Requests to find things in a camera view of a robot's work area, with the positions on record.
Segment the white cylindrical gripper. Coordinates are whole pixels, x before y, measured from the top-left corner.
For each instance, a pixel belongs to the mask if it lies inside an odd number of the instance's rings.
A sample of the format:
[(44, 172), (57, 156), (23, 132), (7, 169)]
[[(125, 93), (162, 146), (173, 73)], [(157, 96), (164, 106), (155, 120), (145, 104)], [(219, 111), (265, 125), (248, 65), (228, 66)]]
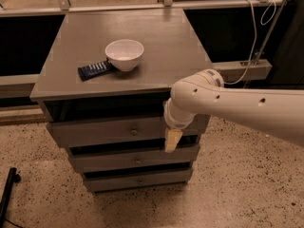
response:
[(181, 129), (186, 128), (193, 122), (195, 114), (179, 109), (173, 103), (172, 99), (169, 99), (164, 104), (163, 117), (166, 124), (170, 127), (167, 127), (165, 130), (164, 151), (166, 153), (172, 153), (177, 148), (181, 139)]

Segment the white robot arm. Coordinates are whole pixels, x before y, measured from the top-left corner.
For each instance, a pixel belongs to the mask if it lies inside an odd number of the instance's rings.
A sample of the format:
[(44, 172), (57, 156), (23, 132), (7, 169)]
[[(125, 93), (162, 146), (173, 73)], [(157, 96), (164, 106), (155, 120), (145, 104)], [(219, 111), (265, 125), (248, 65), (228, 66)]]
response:
[(289, 143), (304, 145), (304, 91), (225, 88), (221, 75), (205, 69), (172, 85), (164, 105), (165, 150), (175, 150), (194, 117), (212, 115)]

